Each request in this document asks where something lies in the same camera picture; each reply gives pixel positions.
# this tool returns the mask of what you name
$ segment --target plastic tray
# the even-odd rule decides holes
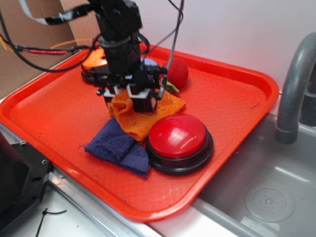
[[[163,64],[169,50],[150,55]],[[83,57],[79,53],[60,67]],[[200,119],[214,139],[211,161],[185,176],[168,176],[151,168],[144,179],[84,152],[108,121],[97,88],[85,83],[80,67],[45,73],[0,104],[0,122],[33,145],[52,163],[123,216],[149,222],[188,206],[277,100],[279,88],[269,76],[252,70],[176,52],[189,66],[188,83],[178,97],[182,113]]]

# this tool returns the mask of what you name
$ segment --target stainless steel sink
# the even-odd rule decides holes
[[[204,212],[225,216],[244,236],[315,236],[316,131],[300,125],[297,141],[284,145],[275,122],[271,114],[260,122],[194,205],[203,212],[206,202]]]

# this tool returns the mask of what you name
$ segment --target orange cloth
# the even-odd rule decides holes
[[[137,113],[133,110],[133,101],[127,90],[117,94],[108,104],[109,114],[115,117],[123,131],[136,141],[143,141],[149,134],[152,126],[163,117],[178,113],[185,106],[185,102],[165,91],[161,100],[158,100],[155,112]]]

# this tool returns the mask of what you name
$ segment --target red ball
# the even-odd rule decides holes
[[[173,58],[171,65],[168,69],[168,81],[173,84],[177,89],[183,87],[189,76],[188,65],[180,58]]]

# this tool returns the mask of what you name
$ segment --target black device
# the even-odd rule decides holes
[[[29,144],[0,132],[0,236],[40,204],[51,164]]]
[[[140,55],[147,53],[149,42],[139,33],[142,27],[136,3],[130,0],[89,0],[96,12],[101,37],[98,40],[104,49],[106,66],[90,69],[94,85],[100,87],[98,95],[103,95],[108,104],[122,89],[127,88],[137,112],[153,112],[157,100],[161,99],[166,79],[160,82],[160,75],[167,69],[146,65]],[[140,49],[140,40],[147,47]]]

